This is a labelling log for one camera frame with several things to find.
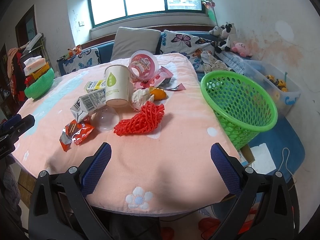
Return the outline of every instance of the tissue box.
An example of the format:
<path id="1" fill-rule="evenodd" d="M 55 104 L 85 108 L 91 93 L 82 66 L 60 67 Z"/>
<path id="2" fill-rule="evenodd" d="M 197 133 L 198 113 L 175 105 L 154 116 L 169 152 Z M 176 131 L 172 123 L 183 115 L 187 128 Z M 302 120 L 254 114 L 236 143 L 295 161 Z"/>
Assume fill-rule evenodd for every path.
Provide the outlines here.
<path id="1" fill-rule="evenodd" d="M 37 71 L 38 69 L 42 68 L 46 64 L 45 58 L 39 58 L 36 61 L 32 61 L 31 58 L 28 60 L 26 60 L 24 64 L 28 64 L 28 62 L 31 62 L 31 63 L 29 65 L 26 65 L 26 67 L 23 69 L 26 76 L 29 76 L 31 73 Z"/>

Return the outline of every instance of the pink wrapper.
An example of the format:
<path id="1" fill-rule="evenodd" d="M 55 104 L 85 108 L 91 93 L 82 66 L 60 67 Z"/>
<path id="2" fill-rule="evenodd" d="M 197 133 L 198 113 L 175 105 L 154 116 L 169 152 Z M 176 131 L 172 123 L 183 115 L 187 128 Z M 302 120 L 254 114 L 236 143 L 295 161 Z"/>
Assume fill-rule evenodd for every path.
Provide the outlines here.
<path id="1" fill-rule="evenodd" d="M 134 88 L 135 90 L 137 89 L 143 89 L 143 88 L 148 88 L 148 87 L 158 87 L 164 80 L 170 79 L 173 77 L 173 74 L 167 70 L 165 67 L 161 67 L 157 73 L 157 75 L 150 79 L 149 81 L 137 81 L 134 82 Z"/>

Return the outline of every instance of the cardboard box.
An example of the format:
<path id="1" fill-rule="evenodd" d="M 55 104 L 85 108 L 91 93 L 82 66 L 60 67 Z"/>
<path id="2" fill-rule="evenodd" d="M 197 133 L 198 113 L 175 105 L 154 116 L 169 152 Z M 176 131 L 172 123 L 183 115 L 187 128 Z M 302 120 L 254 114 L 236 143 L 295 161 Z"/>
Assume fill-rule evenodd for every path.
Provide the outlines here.
<path id="1" fill-rule="evenodd" d="M 35 80 L 37 80 L 39 77 L 41 77 L 44 73 L 46 73 L 49 70 L 50 66 L 47 62 L 42 68 L 36 70 L 35 72 L 31 73 L 30 75 L 33 76 Z"/>
<path id="2" fill-rule="evenodd" d="M 77 123 L 79 123 L 105 105 L 106 90 L 102 88 L 79 97 L 70 110 Z"/>
<path id="3" fill-rule="evenodd" d="M 84 90 L 87 92 L 87 93 L 91 93 L 95 90 L 99 90 L 99 89 L 102 89 L 102 88 L 105 88 L 106 87 L 106 81 L 105 80 L 96 80 L 96 81 L 89 81 L 85 87 L 84 87 Z"/>
<path id="4" fill-rule="evenodd" d="M 248 144 L 243 146 L 238 153 L 240 156 L 239 161 L 242 164 L 242 166 L 247 167 L 254 162 L 254 156 Z"/>

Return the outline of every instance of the floor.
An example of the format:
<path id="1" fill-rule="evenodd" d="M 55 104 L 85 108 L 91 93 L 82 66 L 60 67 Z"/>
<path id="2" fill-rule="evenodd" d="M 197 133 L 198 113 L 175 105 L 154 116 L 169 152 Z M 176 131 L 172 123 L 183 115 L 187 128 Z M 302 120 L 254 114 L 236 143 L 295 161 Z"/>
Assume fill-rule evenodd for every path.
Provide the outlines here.
<path id="1" fill-rule="evenodd" d="M 17 163 L 14 163 L 13 165 L 11 165 L 11 167 L 13 169 L 16 181 L 18 181 L 19 176 L 20 176 L 20 172 L 21 172 L 21 168 Z M 22 200 L 20 200 L 19 206 L 22 210 L 22 215 L 21 215 L 22 226 L 24 228 L 28 229 L 29 208 L 25 205 L 25 203 Z"/>

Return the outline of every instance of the blue sofa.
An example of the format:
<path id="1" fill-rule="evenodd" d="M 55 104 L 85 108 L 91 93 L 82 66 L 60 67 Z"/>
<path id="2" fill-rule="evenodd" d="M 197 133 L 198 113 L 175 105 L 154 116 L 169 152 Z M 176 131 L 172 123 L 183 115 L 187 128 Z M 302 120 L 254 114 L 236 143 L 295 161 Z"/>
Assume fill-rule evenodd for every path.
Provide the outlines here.
<path id="1" fill-rule="evenodd" d="M 204 38 L 204 39 L 211 40 L 211 41 L 218 41 L 218 39 L 216 37 L 212 36 L 208 32 L 198 32 L 198 31 L 187 32 L 187 31 L 182 31 L 180 33 L 185 33 L 185 34 L 189 34 L 189 35 L 198 36 L 200 38 Z M 163 36 L 163 33 L 161 33 L 159 41 L 158 41 L 158 45 L 157 45 L 157 48 L 156 48 L 156 55 L 160 54 L 162 36 Z M 110 59 L 111 59 L 111 56 L 112 56 L 113 45 L 114 45 L 114 41 L 109 41 L 109 42 L 106 42 L 106 43 L 103 43 L 103 44 L 100 44 L 100 45 L 97 45 L 97 46 L 92 46 L 90 48 L 85 49 L 84 51 L 87 51 L 87 50 L 93 49 L 93 48 L 97 48 L 98 51 L 99 51 L 99 59 L 98 59 L 98 61 L 100 62 L 100 64 L 108 63 L 108 62 L 110 62 Z M 69 62 L 67 62 L 67 61 L 60 61 L 59 64 L 58 64 L 59 65 L 60 74 L 62 76 L 67 74 L 67 72 L 64 69 L 63 65 L 68 65 L 68 63 Z M 198 75 L 198 79 L 200 81 L 201 78 L 204 76 L 204 73 L 197 73 L 197 75 Z"/>
<path id="2" fill-rule="evenodd" d="M 180 33 L 191 34 L 191 35 L 198 36 L 200 38 L 204 38 L 204 39 L 211 40 L 211 41 L 218 41 L 218 39 L 216 37 L 212 36 L 208 32 L 180 32 Z M 160 54 L 162 35 L 163 35 L 163 33 L 161 33 L 161 36 L 160 36 L 160 39 L 158 42 L 158 46 L 156 49 L 156 55 Z M 93 48 L 98 48 L 98 50 L 99 50 L 101 64 L 110 62 L 113 44 L 114 44 L 114 41 L 109 41 L 104 44 L 100 44 L 98 46 L 93 47 Z"/>

